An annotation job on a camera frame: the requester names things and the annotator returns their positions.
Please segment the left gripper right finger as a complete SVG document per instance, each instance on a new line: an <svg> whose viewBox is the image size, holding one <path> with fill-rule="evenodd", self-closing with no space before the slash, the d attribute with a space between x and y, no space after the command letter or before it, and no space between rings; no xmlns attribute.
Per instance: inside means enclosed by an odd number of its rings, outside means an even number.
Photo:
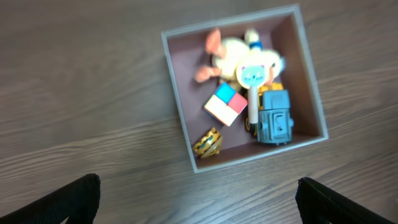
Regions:
<svg viewBox="0 0 398 224"><path fill-rule="evenodd" d="M394 224L309 177L298 180L295 200L303 224Z"/></svg>

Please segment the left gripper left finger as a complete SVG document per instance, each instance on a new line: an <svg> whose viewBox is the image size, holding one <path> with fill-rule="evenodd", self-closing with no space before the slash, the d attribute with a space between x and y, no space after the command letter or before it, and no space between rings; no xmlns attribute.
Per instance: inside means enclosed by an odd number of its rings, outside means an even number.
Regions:
<svg viewBox="0 0 398 224"><path fill-rule="evenodd" d="M1 223L92 224L100 205L101 181L86 174L64 187L1 217Z"/></svg>

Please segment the yellow grey toy truck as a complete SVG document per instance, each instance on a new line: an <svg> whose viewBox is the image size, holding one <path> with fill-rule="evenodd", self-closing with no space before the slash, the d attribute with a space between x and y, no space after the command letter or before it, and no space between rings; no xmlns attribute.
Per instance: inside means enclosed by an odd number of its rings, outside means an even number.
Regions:
<svg viewBox="0 0 398 224"><path fill-rule="evenodd" d="M259 88L259 122L245 119L246 131L264 144L287 144L292 140L294 121L290 115L289 92L283 84L274 82Z"/></svg>

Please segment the yellow round gear toy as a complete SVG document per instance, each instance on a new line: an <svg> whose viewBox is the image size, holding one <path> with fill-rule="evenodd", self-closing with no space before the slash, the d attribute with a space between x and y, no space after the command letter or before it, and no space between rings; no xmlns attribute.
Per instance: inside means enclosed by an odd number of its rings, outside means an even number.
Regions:
<svg viewBox="0 0 398 224"><path fill-rule="evenodd" d="M197 158L204 159L213 155L217 155L221 151L223 136L215 128L211 128L192 149Z"/></svg>

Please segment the colourful puzzle cube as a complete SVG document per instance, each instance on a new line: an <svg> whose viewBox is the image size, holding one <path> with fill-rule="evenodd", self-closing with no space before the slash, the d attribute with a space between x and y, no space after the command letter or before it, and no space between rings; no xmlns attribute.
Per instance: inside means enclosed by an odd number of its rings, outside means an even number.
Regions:
<svg viewBox="0 0 398 224"><path fill-rule="evenodd" d="M204 105L204 110L225 126L231 126L248 101L227 83L221 84Z"/></svg>

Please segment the wooden cat rattle drum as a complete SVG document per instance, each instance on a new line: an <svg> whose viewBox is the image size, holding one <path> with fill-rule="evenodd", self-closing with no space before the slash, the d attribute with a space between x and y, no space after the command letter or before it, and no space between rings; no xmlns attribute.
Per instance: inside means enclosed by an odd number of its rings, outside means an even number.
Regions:
<svg viewBox="0 0 398 224"><path fill-rule="evenodd" d="M266 60L259 55L248 55L241 59L236 67L239 84L248 90L248 120L250 124L259 122L258 89L269 78Z"/></svg>

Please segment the plush duck toy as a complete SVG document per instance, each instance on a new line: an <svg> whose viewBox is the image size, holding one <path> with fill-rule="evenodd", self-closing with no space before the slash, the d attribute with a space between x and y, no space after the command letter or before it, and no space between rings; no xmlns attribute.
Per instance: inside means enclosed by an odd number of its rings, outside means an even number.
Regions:
<svg viewBox="0 0 398 224"><path fill-rule="evenodd" d="M211 55L212 63L197 71L195 80L200 83L218 77L222 83L229 82L238 88L243 88L236 78L236 67L238 62L248 55L259 55L266 60L266 67L269 67L269 78L265 82L267 85L270 85L285 67L284 58L277 51L262 48L256 29L246 30L243 39L237 37L223 39L220 30L215 29L206 38L205 51Z"/></svg>

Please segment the white box pink interior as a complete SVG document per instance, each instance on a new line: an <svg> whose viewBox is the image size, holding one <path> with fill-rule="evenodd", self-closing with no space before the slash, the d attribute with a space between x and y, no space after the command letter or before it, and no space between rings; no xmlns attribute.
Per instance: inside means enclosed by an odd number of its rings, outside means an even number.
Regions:
<svg viewBox="0 0 398 224"><path fill-rule="evenodd" d="M258 143L245 130L244 116L227 127L203 109L218 82L209 80L199 84L193 77L196 70L210 60L205 53L204 43L205 37L214 28L219 28L224 36L237 37L242 37L246 29L255 28L259 31L263 46L275 49L285 58L285 70L280 80L290 96L290 114L294 121L291 142L278 146ZM187 147L192 147L211 128L217 129L223 137L219 155L206 159L190 155L195 172L280 154L328 138L317 78L298 4L167 30L162 33L162 41Z"/></svg>

